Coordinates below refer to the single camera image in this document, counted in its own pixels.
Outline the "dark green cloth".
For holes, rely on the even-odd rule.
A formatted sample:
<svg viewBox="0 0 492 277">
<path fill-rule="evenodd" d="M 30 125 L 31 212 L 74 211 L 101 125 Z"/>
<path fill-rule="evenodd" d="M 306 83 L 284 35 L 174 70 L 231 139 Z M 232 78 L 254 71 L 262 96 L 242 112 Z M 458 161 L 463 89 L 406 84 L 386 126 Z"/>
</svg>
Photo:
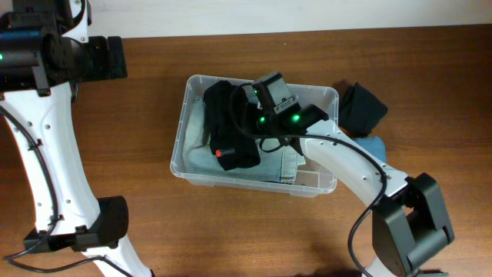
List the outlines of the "dark green cloth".
<svg viewBox="0 0 492 277">
<path fill-rule="evenodd" d="M 345 90 L 339 105 L 339 126 L 356 137 L 366 137 L 387 114 L 388 107 L 356 82 Z"/>
</svg>

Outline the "blue cloth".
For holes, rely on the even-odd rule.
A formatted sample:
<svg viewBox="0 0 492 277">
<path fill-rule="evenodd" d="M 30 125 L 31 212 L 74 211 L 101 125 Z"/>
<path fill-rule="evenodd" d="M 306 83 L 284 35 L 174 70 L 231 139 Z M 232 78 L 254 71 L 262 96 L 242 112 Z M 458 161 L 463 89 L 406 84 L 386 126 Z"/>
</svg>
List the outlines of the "blue cloth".
<svg viewBox="0 0 492 277">
<path fill-rule="evenodd" d="M 352 140 L 379 161 L 387 163 L 386 146 L 380 137 L 352 138 Z"/>
</svg>

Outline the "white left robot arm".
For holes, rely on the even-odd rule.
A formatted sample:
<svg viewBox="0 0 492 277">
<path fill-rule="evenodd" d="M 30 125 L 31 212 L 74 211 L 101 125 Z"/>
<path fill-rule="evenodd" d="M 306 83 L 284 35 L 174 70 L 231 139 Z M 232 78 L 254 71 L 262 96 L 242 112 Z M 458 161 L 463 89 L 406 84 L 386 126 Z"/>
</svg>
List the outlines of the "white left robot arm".
<svg viewBox="0 0 492 277">
<path fill-rule="evenodd" d="M 128 238 L 128 205 L 94 196 L 71 105 L 78 83 L 125 78 L 118 36 L 89 36 L 88 1 L 14 1 L 1 17 L 1 114 L 22 158 L 35 205 L 23 254 L 70 248 L 106 276 L 150 276 Z"/>
</svg>

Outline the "clear plastic storage bin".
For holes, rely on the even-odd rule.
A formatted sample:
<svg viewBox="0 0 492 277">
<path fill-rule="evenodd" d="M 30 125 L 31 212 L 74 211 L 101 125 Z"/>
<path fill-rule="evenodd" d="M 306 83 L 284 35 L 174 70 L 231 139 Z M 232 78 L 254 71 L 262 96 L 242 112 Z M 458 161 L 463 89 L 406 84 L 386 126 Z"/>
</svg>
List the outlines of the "clear plastic storage bin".
<svg viewBox="0 0 492 277">
<path fill-rule="evenodd" d="M 318 163 L 306 160 L 304 165 L 299 165 L 293 184 L 278 182 L 255 181 L 251 178 L 221 177 L 218 173 L 199 173 L 186 169 L 183 159 L 185 152 L 186 128 L 191 118 L 192 102 L 201 97 L 205 90 L 218 81 L 228 81 L 232 85 L 245 83 L 244 79 L 222 78 L 209 75 L 193 75 L 186 83 L 184 99 L 181 105 L 181 115 L 175 145 L 170 163 L 171 173 L 181 179 L 185 179 L 193 185 L 224 186 L 236 189 L 250 189 L 267 192 L 278 192 L 302 197 L 315 197 L 329 194 L 337 187 L 337 177 Z M 293 95 L 298 97 L 301 105 L 314 103 L 322 108 L 329 118 L 338 121 L 339 97 L 335 89 L 331 87 L 294 85 L 288 86 Z"/>
</svg>

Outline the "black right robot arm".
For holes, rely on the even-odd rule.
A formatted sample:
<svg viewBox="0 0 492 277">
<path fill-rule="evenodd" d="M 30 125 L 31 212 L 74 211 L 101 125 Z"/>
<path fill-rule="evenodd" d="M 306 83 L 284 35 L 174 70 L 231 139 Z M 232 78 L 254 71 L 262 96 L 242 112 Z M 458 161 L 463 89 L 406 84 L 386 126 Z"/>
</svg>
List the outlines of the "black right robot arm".
<svg viewBox="0 0 492 277">
<path fill-rule="evenodd" d="M 364 276 L 417 276 L 421 266 L 454 240 L 439 184 L 427 173 L 410 177 L 346 136 L 314 104 L 301 106 L 279 72 L 250 82 L 261 105 L 258 139 L 277 139 L 334 173 L 366 206 L 350 230 L 372 219 L 376 259 L 361 266 Z"/>
</svg>

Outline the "light blue jeans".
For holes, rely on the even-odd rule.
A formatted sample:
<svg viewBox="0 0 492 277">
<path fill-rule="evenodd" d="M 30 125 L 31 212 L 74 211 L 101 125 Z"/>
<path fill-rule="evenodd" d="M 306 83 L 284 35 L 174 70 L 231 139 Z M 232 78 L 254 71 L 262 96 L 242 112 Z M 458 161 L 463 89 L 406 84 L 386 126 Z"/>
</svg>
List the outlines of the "light blue jeans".
<svg viewBox="0 0 492 277">
<path fill-rule="evenodd" d="M 298 167 L 306 160 L 291 147 L 283 147 L 276 152 L 260 151 L 259 165 L 249 169 L 225 171 L 218 159 L 211 154 L 210 130 L 205 121 L 205 102 L 201 96 L 191 102 L 190 117 L 185 131 L 183 162 L 189 173 L 213 175 L 225 178 L 247 179 L 260 182 L 280 182 L 293 184 Z"/>
</svg>

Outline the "black garment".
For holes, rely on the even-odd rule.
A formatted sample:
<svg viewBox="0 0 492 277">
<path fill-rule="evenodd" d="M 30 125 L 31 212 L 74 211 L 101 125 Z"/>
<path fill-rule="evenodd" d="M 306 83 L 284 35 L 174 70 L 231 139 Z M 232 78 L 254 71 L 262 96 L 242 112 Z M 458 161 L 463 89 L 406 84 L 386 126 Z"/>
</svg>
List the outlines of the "black garment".
<svg viewBox="0 0 492 277">
<path fill-rule="evenodd" d="M 218 81 L 204 92 L 205 121 L 210 130 L 210 149 L 225 170 L 249 169 L 259 165 L 261 157 L 255 140 L 241 134 L 229 111 L 229 100 L 236 85 Z"/>
</svg>

